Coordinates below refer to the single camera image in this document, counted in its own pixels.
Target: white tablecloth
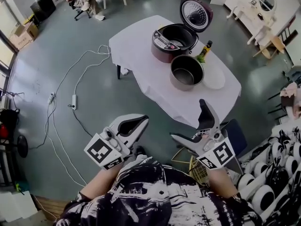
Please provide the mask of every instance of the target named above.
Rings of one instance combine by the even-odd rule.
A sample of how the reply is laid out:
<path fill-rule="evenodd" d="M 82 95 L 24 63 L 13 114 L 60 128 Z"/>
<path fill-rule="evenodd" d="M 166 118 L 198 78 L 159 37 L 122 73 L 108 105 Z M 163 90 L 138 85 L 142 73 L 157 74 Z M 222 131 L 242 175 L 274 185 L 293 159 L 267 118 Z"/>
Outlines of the white tablecloth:
<path fill-rule="evenodd" d="M 157 102 L 176 121 L 197 128 L 201 113 L 199 100 L 202 98 L 214 108 L 222 122 L 240 95 L 240 83 L 226 65 L 210 51 L 206 56 L 206 62 L 221 68 L 226 79 L 225 86 L 213 90 L 200 83 L 190 91 L 176 89 L 169 79 L 170 64 L 157 60 L 151 53 L 153 32 L 169 24 L 173 23 L 156 15 L 117 33 L 109 40 L 113 63 L 132 70 L 141 91 Z M 203 47 L 204 44 L 199 41 L 191 55 L 198 55 Z"/>

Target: shoe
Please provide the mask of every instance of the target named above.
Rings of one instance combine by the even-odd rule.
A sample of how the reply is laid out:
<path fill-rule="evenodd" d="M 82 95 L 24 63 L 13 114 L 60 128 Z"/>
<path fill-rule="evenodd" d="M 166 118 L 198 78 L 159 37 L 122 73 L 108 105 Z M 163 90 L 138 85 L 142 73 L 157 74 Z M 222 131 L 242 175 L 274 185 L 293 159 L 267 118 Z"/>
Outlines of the shoe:
<path fill-rule="evenodd" d="M 85 2 L 84 5 L 81 7 L 81 10 L 87 11 L 89 9 L 89 2 Z"/>
<path fill-rule="evenodd" d="M 138 156 L 138 155 L 146 155 L 145 149 L 140 145 L 137 146 L 136 152 L 135 152 L 135 156 Z"/>
<path fill-rule="evenodd" d="M 105 16 L 102 15 L 101 13 L 98 13 L 98 14 L 94 15 L 94 17 L 95 17 L 97 20 L 99 20 L 99 21 L 102 21 L 102 20 L 105 19 Z"/>

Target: wooden floor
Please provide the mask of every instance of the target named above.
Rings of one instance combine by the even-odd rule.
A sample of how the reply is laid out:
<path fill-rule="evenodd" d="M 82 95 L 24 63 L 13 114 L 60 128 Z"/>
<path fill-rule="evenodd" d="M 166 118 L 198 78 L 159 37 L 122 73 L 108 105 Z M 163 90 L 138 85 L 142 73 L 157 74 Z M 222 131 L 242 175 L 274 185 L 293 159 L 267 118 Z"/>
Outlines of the wooden floor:
<path fill-rule="evenodd" d="M 34 196 L 33 199 L 37 208 L 43 210 L 45 217 L 50 221 L 54 221 L 56 218 L 58 218 L 68 203 L 66 201 L 51 200 L 38 196 Z"/>

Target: bottle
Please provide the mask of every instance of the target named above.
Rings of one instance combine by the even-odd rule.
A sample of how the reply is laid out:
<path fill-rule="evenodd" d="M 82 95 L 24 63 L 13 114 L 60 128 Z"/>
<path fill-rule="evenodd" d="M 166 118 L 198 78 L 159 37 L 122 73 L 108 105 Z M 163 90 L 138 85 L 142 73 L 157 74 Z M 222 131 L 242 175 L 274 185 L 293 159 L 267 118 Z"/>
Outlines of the bottle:
<path fill-rule="evenodd" d="M 202 52 L 199 54 L 201 57 L 205 58 L 206 54 L 210 51 L 212 46 L 212 41 L 209 40 L 207 45 L 203 47 Z"/>

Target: rice cooker control panel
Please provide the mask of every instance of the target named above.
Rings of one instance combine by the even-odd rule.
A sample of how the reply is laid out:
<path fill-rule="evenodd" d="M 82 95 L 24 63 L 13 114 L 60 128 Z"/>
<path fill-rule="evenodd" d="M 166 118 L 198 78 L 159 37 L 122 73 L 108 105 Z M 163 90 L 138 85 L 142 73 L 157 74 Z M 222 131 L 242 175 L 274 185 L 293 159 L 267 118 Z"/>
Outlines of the rice cooker control panel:
<path fill-rule="evenodd" d="M 157 47 L 163 50 L 168 50 L 168 51 L 175 51 L 180 49 L 178 46 L 173 44 L 171 41 L 169 41 L 167 38 L 165 38 L 162 34 L 156 30 L 153 35 L 152 39 L 154 43 L 156 44 Z"/>

